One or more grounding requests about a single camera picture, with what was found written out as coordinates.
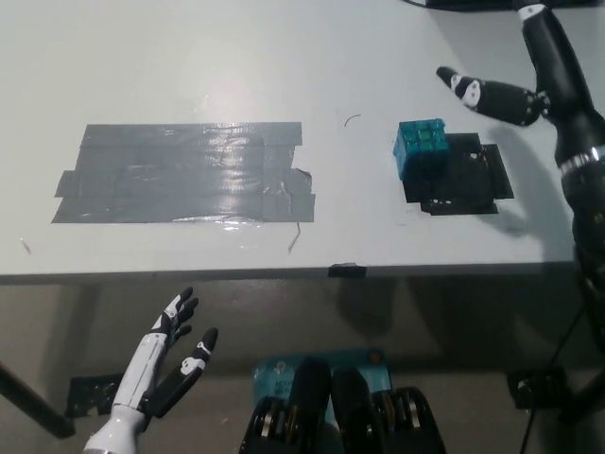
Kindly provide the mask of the robot right hand black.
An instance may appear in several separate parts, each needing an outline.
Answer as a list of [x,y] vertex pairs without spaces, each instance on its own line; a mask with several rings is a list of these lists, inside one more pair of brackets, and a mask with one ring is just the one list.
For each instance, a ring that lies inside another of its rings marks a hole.
[[532,61],[536,89],[463,76],[441,66],[436,74],[469,110],[519,127],[539,117],[557,132],[555,161],[563,175],[604,159],[604,118],[596,110],[562,24],[541,1],[515,1]]

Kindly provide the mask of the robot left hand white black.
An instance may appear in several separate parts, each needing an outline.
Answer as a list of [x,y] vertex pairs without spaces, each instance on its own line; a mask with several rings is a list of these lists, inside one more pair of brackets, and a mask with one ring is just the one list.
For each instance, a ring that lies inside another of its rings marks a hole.
[[191,332],[187,322],[199,300],[193,289],[177,294],[142,337],[124,373],[113,403],[141,412],[145,417],[164,417],[203,375],[216,347],[218,330],[208,329],[181,364],[158,382],[164,358],[171,347]]

